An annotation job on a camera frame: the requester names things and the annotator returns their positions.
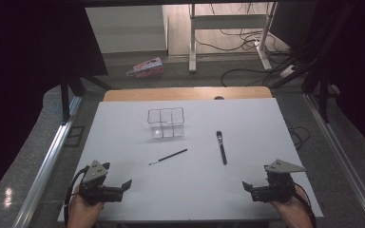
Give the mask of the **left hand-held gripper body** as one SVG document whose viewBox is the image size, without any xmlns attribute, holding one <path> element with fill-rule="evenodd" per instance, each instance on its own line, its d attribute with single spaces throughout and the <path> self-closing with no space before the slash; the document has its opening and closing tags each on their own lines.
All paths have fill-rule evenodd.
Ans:
<svg viewBox="0 0 365 228">
<path fill-rule="evenodd" d="M 90 205 L 98 202 L 121 202 L 123 189 L 104 186 L 108 170 L 102 163 L 93 161 L 79 184 L 79 195 Z"/>
</svg>

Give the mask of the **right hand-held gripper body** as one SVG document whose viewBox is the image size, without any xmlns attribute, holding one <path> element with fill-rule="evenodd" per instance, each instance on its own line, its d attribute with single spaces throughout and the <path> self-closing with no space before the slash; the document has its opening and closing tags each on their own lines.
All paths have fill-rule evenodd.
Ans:
<svg viewBox="0 0 365 228">
<path fill-rule="evenodd" d="M 269 185 L 261 187 L 251 187 L 253 201 L 287 202 L 295 193 L 295 183 L 292 173 L 305 172 L 302 166 L 276 159 L 269 165 L 264 166 Z"/>
</svg>

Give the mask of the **thin black pen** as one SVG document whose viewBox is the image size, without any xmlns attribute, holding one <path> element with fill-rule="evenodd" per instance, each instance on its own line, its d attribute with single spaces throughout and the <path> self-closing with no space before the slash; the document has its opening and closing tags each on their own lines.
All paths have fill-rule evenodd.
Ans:
<svg viewBox="0 0 365 228">
<path fill-rule="evenodd" d="M 187 148 L 185 148 L 185 149 L 183 149 L 183 150 L 181 150 L 181 151 L 178 151 L 178 152 L 176 152 L 176 153 L 173 153 L 173 154 L 167 155 L 167 156 L 165 156 L 165 157 L 163 157 L 163 158 L 160 158 L 160 159 L 158 159 L 158 160 L 155 160 L 155 161 L 153 161 L 153 162 L 150 162 L 150 163 L 149 163 L 149 165 L 153 165 L 153 164 L 155 164 L 155 163 L 162 162 L 162 161 L 164 161 L 164 160 L 167 160 L 167 159 L 169 159 L 169 158 L 172 158 L 172 157 L 174 157 L 174 156 L 177 156 L 177 155 L 179 155 L 179 154 L 181 154 L 181 153 L 184 153 L 184 152 L 186 152 L 187 150 L 188 150 L 188 149 L 187 149 Z"/>
</svg>

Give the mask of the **clear acrylic organizer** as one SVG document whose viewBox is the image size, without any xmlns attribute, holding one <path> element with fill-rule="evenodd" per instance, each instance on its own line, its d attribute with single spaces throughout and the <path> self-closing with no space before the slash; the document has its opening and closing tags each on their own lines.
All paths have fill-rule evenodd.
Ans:
<svg viewBox="0 0 365 228">
<path fill-rule="evenodd" d="M 184 135 L 184 110 L 182 107 L 150 109 L 147 123 L 153 139 L 182 137 Z"/>
</svg>

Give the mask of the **person's right hand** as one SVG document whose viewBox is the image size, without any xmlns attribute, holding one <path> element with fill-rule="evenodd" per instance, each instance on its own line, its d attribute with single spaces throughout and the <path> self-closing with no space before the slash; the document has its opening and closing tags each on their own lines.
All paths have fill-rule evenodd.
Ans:
<svg viewBox="0 0 365 228">
<path fill-rule="evenodd" d="M 309 199 L 299 185 L 295 186 L 301 200 L 292 197 L 285 203 L 271 201 L 270 204 L 277 210 L 281 220 L 288 228 L 315 228 L 315 222 L 310 216 Z"/>
</svg>

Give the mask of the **person's left hand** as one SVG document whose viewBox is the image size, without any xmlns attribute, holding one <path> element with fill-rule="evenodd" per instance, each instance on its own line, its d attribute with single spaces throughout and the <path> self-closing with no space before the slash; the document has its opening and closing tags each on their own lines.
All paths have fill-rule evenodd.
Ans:
<svg viewBox="0 0 365 228">
<path fill-rule="evenodd" d="M 103 202 L 94 205 L 88 204 L 79 195 L 79 186 L 76 186 L 68 209 L 67 228 L 92 228 L 104 209 L 104 205 Z"/>
</svg>

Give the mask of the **black square floor plate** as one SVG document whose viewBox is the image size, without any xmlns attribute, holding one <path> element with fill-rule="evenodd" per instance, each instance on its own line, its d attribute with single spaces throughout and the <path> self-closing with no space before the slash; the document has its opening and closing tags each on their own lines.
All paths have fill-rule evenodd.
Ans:
<svg viewBox="0 0 365 228">
<path fill-rule="evenodd" d="M 78 147 L 82 141 L 85 128 L 83 126 L 72 126 L 67 133 L 64 147 Z"/>
</svg>

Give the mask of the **white table sheet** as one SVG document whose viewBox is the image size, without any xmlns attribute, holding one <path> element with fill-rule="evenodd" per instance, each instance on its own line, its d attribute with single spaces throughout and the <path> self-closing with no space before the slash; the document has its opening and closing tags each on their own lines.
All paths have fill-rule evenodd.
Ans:
<svg viewBox="0 0 365 228">
<path fill-rule="evenodd" d="M 184 110 L 184 135 L 153 139 L 147 112 L 174 107 Z M 110 162 L 107 186 L 132 180 L 121 202 L 106 204 L 102 221 L 249 221 L 279 216 L 271 205 L 252 201 L 242 186 L 266 185 L 264 166 L 276 159 L 300 163 L 274 98 L 102 102 L 79 165 Z"/>
</svg>

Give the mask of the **black metal stand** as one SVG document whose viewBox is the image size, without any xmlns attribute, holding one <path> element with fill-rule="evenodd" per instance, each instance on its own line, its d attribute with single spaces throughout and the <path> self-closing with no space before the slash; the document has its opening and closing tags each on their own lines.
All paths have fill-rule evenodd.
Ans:
<svg viewBox="0 0 365 228">
<path fill-rule="evenodd" d="M 310 56 L 309 60 L 301 64 L 297 70 L 290 73 L 286 78 L 271 84 L 270 88 L 279 88 L 299 76 L 306 75 L 301 85 L 301 91 L 309 94 L 319 86 L 318 113 L 322 120 L 325 123 L 328 123 L 328 61 L 332 55 L 339 34 L 343 31 L 346 22 L 349 20 L 349 17 L 359 0 L 318 0 L 318 2 L 322 1 L 337 3 L 337 8 L 329 15 L 329 21 L 326 25 L 323 26 L 313 40 L 306 45 Z"/>
<path fill-rule="evenodd" d="M 113 90 L 114 87 L 107 83 L 97 79 L 95 76 L 85 74 L 83 72 L 76 72 L 72 75 L 66 75 L 65 73 L 61 76 L 61 101 L 62 101 L 62 125 L 65 125 L 70 120 L 70 103 L 68 97 L 68 90 L 71 89 L 73 94 L 77 97 L 85 95 L 86 89 L 83 86 L 81 79 L 86 79 L 91 83 L 99 86 L 104 90 Z"/>
</svg>

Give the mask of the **pink cardboard box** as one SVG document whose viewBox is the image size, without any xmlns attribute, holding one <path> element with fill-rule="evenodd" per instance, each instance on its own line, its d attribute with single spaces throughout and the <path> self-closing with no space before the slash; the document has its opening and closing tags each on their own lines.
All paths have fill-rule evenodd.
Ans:
<svg viewBox="0 0 365 228">
<path fill-rule="evenodd" d="M 131 70 L 129 70 L 126 75 L 135 76 L 136 78 L 143 78 L 162 73 L 163 62 L 160 57 L 156 57 L 143 63 L 137 64 Z"/>
</svg>

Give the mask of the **white power strip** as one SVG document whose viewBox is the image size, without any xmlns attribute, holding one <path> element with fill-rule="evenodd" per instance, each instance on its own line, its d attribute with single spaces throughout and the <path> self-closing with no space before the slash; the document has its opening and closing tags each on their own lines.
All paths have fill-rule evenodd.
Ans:
<svg viewBox="0 0 365 228">
<path fill-rule="evenodd" d="M 285 68 L 279 75 L 280 78 L 285 78 L 287 76 L 289 76 L 290 74 L 292 74 L 295 70 L 297 70 L 298 68 L 294 65 L 289 65 L 287 68 Z"/>
</svg>

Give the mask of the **dark curtain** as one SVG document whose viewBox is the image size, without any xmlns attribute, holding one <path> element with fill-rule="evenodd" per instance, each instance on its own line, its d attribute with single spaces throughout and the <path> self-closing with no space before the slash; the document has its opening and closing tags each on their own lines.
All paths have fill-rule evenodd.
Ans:
<svg viewBox="0 0 365 228">
<path fill-rule="evenodd" d="M 0 180 L 65 75 L 106 67 L 82 6 L 0 0 Z"/>
<path fill-rule="evenodd" d="M 318 0 L 309 34 L 326 29 L 337 20 L 343 6 L 351 0 Z M 318 76 L 337 86 L 337 105 L 365 137 L 365 0 L 354 0 L 347 18 Z"/>
</svg>

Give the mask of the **white panel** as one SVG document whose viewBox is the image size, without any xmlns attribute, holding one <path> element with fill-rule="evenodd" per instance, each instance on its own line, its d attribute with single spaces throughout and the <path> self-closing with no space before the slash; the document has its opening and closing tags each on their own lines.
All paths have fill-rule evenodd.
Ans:
<svg viewBox="0 0 365 228">
<path fill-rule="evenodd" d="M 86 8 L 102 53 L 166 50 L 162 6 Z"/>
</svg>

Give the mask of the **aluminium rail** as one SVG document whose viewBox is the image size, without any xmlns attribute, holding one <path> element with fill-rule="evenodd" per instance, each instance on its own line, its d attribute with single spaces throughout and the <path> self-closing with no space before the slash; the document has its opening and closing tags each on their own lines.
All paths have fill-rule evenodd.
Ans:
<svg viewBox="0 0 365 228">
<path fill-rule="evenodd" d="M 344 148 L 339 142 L 336 134 L 334 133 L 332 127 L 325 122 L 322 118 L 321 114 L 318 111 L 318 105 L 316 99 L 310 94 L 303 94 L 303 98 L 305 103 L 309 106 L 313 116 L 315 117 L 317 124 L 319 125 L 326 141 L 330 145 L 334 155 L 336 156 L 336 160 L 342 169 L 345 177 L 350 183 L 355 197 L 360 203 L 363 211 L 365 212 L 365 184 L 362 181 L 361 177 L 357 174 L 353 164 L 348 158 Z"/>
<path fill-rule="evenodd" d="M 34 182 L 29 189 L 28 195 L 20 208 L 20 211 L 12 224 L 11 228 L 28 228 L 31 219 L 38 206 L 39 200 L 41 199 L 44 190 L 47 186 L 50 174 L 55 166 L 55 163 L 59 157 L 61 149 L 65 143 L 67 133 L 69 132 L 75 115 L 78 111 L 79 105 L 82 101 L 82 97 L 75 96 L 70 104 L 67 106 L 70 115 L 66 122 L 61 123 L 53 141 L 48 149 L 48 152 L 42 162 L 42 165 L 34 179 Z"/>
</svg>

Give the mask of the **white desk frame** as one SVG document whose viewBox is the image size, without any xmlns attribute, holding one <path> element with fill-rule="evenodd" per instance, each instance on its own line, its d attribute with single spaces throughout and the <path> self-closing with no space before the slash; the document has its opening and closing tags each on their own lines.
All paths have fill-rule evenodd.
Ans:
<svg viewBox="0 0 365 228">
<path fill-rule="evenodd" d="M 197 30 L 204 29 L 262 29 L 260 39 L 255 42 L 256 51 L 266 71 L 272 67 L 268 60 L 265 41 L 274 16 L 277 2 L 273 2 L 270 9 L 264 14 L 231 14 L 231 15 L 197 15 L 196 6 L 190 5 L 190 49 L 189 49 L 189 72 L 195 73 L 196 67 L 196 41 Z"/>
</svg>

